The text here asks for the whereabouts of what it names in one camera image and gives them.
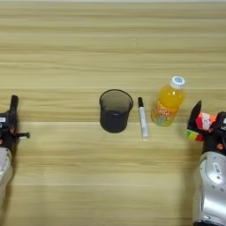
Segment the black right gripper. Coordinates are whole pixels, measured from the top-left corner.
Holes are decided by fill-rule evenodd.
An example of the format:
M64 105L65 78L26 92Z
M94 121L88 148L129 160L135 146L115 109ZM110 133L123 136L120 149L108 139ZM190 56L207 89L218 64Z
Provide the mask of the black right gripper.
M191 131L197 131L196 119L201 111L201 101L198 101L191 111L187 128ZM226 131L206 132L203 140L203 153L216 152L218 154L226 154Z

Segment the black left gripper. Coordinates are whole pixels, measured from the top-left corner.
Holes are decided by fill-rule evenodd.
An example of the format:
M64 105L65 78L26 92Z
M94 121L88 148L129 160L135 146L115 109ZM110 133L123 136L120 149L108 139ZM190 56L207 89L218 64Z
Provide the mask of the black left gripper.
M18 115L13 114L11 117L11 131L0 130L0 147L13 149L18 139L29 139L30 133L17 133L18 130Z

